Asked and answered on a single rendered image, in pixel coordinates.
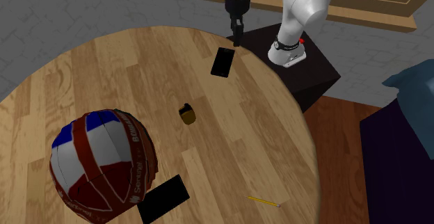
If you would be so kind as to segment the dark robot stand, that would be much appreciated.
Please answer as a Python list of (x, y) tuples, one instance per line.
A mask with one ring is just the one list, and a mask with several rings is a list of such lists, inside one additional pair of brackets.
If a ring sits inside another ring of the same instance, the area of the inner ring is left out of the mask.
[(255, 54), (280, 77), (301, 111), (305, 112), (337, 82), (340, 75), (306, 33), (301, 35), (307, 54), (305, 60), (288, 68), (270, 62), (268, 51), (279, 29), (280, 25), (274, 24), (247, 31), (241, 38), (241, 46)]

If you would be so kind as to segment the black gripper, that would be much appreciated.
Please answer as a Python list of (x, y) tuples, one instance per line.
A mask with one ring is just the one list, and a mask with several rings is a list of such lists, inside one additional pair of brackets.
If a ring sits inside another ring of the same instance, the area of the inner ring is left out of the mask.
[(250, 9), (250, 0), (225, 0), (225, 10), (230, 14), (231, 30), (233, 32), (233, 46), (240, 45), (243, 36), (242, 16)]

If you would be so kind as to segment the dark blue pillow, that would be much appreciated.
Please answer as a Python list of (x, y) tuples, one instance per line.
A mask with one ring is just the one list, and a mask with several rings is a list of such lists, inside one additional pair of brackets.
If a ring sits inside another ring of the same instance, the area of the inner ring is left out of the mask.
[(393, 74), (383, 85), (399, 90), (401, 112), (429, 159), (434, 160), (434, 58)]

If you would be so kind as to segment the black flat rectangular tablet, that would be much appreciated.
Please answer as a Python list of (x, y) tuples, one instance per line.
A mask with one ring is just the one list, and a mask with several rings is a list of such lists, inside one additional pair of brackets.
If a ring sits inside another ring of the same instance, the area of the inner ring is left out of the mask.
[(175, 175), (146, 193), (137, 208), (143, 224), (151, 224), (189, 198), (181, 176)]

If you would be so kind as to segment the black smartphone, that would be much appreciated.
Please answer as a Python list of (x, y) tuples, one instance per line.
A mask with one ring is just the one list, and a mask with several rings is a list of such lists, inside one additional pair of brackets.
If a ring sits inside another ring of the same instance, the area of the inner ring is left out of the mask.
[(228, 78), (234, 58), (234, 53), (235, 51), (233, 49), (219, 47), (214, 64), (211, 68), (211, 74), (214, 76)]

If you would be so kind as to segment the yellow pencil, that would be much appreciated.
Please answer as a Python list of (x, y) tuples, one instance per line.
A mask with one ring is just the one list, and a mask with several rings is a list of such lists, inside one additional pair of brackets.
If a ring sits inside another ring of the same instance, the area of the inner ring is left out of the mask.
[(247, 197), (247, 199), (254, 200), (254, 201), (257, 201), (257, 202), (261, 202), (261, 203), (265, 203), (265, 204), (268, 204), (268, 205), (272, 205), (274, 207), (281, 207), (280, 204), (277, 204), (277, 203), (274, 203), (274, 202), (269, 202), (269, 201), (262, 200), (262, 199), (259, 199), (259, 198), (254, 198), (252, 196), (246, 196), (246, 197)]

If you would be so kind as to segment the red white blue ball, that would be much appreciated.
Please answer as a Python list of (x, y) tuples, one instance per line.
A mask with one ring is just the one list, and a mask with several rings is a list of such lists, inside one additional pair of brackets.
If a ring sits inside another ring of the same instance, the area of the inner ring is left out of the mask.
[(157, 171), (146, 128), (119, 109), (83, 114), (51, 145), (54, 186), (65, 205), (90, 224), (106, 224), (144, 200)]

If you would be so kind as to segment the small brown and black cup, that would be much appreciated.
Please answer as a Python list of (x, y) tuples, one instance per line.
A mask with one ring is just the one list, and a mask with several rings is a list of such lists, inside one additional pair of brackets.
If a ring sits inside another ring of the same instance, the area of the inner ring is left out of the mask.
[(194, 123), (196, 120), (195, 111), (193, 110), (192, 106), (188, 103), (185, 103), (183, 107), (179, 109), (179, 115), (182, 121), (186, 125), (190, 125)]

